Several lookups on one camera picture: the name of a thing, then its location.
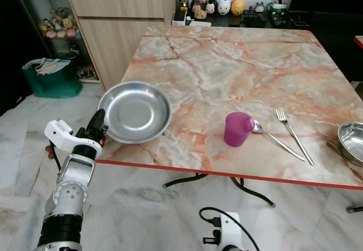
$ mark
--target teal bag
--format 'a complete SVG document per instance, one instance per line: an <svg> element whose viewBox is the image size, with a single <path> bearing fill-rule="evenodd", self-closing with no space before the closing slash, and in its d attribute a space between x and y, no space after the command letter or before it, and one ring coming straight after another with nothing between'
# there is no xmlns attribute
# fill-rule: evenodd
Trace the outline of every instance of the teal bag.
<svg viewBox="0 0 363 251"><path fill-rule="evenodd" d="M78 80L71 61L60 60L59 62L70 62L67 66L55 73L38 75L32 67L33 64L41 64L41 59L35 59L26 63L22 70L29 85L37 97L49 98L71 98L80 94L83 89Z"/></svg>

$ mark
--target cabinet drawer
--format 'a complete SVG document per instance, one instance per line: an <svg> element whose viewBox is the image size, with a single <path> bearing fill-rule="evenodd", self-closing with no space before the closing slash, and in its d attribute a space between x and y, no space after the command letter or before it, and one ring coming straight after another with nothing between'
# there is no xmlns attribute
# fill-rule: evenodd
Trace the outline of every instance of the cabinet drawer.
<svg viewBox="0 0 363 251"><path fill-rule="evenodd" d="M121 82L146 27L163 24L143 19L81 19L79 23L107 90Z"/></svg>
<svg viewBox="0 0 363 251"><path fill-rule="evenodd" d="M163 0L71 0L80 17L164 18Z"/></svg>

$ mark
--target silver plate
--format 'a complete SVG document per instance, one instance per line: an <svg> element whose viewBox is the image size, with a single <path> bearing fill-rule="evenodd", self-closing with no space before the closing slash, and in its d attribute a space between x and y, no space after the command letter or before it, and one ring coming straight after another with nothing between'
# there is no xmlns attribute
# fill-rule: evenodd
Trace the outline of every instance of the silver plate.
<svg viewBox="0 0 363 251"><path fill-rule="evenodd" d="M100 100L107 134L122 143L148 142L162 134L171 119L171 105L155 86L130 81L110 88Z"/></svg>
<svg viewBox="0 0 363 251"><path fill-rule="evenodd" d="M343 155L355 165L363 164L363 124L346 122L338 129L340 149Z"/></svg>

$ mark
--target plastic cup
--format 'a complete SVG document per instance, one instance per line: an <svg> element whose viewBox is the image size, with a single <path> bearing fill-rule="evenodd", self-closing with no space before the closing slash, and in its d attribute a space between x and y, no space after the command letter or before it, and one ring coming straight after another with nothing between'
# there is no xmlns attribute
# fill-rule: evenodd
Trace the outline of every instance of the plastic cup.
<svg viewBox="0 0 363 251"><path fill-rule="evenodd" d="M250 115L243 112L232 112L226 117L225 142L229 146L241 146L255 127Z"/></svg>

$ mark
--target marble tabletop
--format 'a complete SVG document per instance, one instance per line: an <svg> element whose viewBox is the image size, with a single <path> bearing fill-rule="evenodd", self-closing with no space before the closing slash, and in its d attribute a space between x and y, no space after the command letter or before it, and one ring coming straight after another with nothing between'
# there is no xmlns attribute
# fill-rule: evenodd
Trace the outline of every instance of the marble tabletop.
<svg viewBox="0 0 363 251"><path fill-rule="evenodd" d="M363 49L363 36L356 36L354 41Z"/></svg>
<svg viewBox="0 0 363 251"><path fill-rule="evenodd" d="M123 78L129 80L162 90L171 122L144 144L108 139L99 163L363 189L363 168L337 149L338 126L363 121L363 102L309 31L149 27ZM315 166L262 134L237 148L224 142L225 117L241 111L302 154L277 107Z"/></svg>

